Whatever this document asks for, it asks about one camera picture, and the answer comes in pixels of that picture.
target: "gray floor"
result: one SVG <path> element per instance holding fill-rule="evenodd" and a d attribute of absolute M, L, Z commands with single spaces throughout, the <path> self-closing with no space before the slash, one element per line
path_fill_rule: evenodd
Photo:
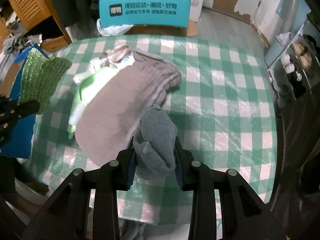
<path fill-rule="evenodd" d="M 247 49 L 263 58 L 266 47 L 252 27 L 240 20 L 209 9 L 202 9 L 197 22 L 197 39 L 214 40 L 230 47 Z"/>

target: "gray sock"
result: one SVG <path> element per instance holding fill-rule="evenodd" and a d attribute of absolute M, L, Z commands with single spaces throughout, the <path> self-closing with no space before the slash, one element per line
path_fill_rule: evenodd
<path fill-rule="evenodd" d="M 170 117 L 159 106 L 154 105 L 143 114 L 133 137 L 139 177 L 164 178 L 174 171 L 173 151 L 177 131 Z"/>

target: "plastic tablecloth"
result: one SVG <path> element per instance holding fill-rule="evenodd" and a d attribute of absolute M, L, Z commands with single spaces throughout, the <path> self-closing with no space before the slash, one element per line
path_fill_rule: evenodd
<path fill-rule="evenodd" d="M 31 160 L 23 165 L 53 189 L 74 168 L 98 168 L 74 139 L 68 119 L 76 91 L 74 74 L 87 70 L 92 58 L 127 44 L 160 54 L 182 72 L 182 83 L 163 104 L 178 128 L 184 149 L 212 169 L 233 168 L 268 202 L 276 168 L 276 119 L 262 61 L 243 49 L 184 37 L 132 35 L 76 41 L 51 56 L 73 62 L 61 79 L 52 107 L 37 116 Z M 119 191 L 119 217 L 151 224 L 188 223 L 192 192 L 182 192 L 175 174 L 158 181 L 137 176 L 131 190 Z M 92 192 L 91 205 L 94 199 Z M 219 195 L 217 226 L 221 225 Z"/>

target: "silver bolt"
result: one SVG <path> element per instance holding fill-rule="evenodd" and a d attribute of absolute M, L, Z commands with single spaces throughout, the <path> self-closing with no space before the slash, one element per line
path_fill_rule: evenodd
<path fill-rule="evenodd" d="M 228 170 L 228 173 L 229 173 L 231 176 L 236 176 L 236 175 L 237 175 L 237 171 L 234 170 L 234 169 Z"/>
<path fill-rule="evenodd" d="M 201 162 L 200 161 L 192 161 L 191 165 L 194 167 L 199 167 L 201 165 Z"/>
<path fill-rule="evenodd" d="M 109 162 L 110 166 L 115 167 L 119 165 L 119 162 L 117 160 L 112 160 L 111 162 Z"/>
<path fill-rule="evenodd" d="M 80 168 L 76 168 L 76 169 L 73 170 L 72 173 L 73 173 L 74 175 L 79 175 L 79 174 L 81 174 L 81 172 L 82 172 L 82 170 L 81 170 Z"/>

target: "brown wall patch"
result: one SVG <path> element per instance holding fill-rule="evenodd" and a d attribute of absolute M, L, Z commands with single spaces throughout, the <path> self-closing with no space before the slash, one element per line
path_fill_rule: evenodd
<path fill-rule="evenodd" d="M 250 23 L 250 14 L 242 15 L 239 12 L 235 12 L 237 2 L 238 0 L 213 0 L 212 9 Z"/>

